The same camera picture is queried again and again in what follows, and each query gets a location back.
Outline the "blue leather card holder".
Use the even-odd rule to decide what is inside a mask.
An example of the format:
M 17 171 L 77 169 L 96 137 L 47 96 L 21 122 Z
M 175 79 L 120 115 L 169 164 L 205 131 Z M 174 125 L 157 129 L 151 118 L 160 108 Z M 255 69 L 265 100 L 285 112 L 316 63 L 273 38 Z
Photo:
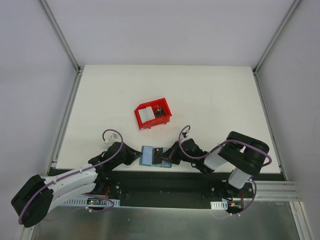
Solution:
M 148 166 L 148 167 L 159 167 L 159 168 L 172 168 L 172 163 L 167 160 L 162 160 L 162 164 L 152 164 L 152 157 L 153 157 L 153 149 L 154 148 L 160 148 L 160 147 L 154 147 L 154 146 L 142 146 L 141 151 L 142 155 L 140 156 L 139 164 L 142 166 Z M 167 147 L 162 147 L 163 152 L 168 150 Z

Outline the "red plastic bin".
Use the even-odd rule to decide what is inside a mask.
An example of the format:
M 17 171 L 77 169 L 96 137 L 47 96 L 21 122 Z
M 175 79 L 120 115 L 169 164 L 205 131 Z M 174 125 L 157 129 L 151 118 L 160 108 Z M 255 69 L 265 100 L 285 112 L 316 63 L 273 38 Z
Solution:
M 134 114 L 139 130 L 151 129 L 154 126 L 167 124 L 172 117 L 170 107 L 164 97 L 141 103 L 134 110 Z

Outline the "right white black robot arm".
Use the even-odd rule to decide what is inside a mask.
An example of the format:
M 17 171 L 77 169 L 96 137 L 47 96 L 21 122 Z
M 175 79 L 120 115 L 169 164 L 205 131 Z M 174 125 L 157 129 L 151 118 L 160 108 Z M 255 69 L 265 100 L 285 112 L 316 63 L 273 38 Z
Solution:
M 226 163 L 233 165 L 234 169 L 225 184 L 225 192 L 230 197 L 241 194 L 245 183 L 272 163 L 268 155 L 269 146 L 258 139 L 231 131 L 222 143 L 210 151 L 204 151 L 193 138 L 188 137 L 189 130 L 189 125 L 183 128 L 178 140 L 169 149 L 161 149 L 157 157 L 175 165 L 190 163 L 204 174 L 211 174 Z

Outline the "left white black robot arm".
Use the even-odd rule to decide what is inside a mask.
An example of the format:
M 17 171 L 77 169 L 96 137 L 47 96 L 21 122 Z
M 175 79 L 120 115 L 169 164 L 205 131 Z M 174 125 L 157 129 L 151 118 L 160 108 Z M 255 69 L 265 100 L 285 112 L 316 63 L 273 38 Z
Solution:
M 30 228 L 64 201 L 78 195 L 105 191 L 103 180 L 119 165 L 131 165 L 142 153 L 125 143 L 114 142 L 83 166 L 56 176 L 30 177 L 11 200 L 18 223 Z

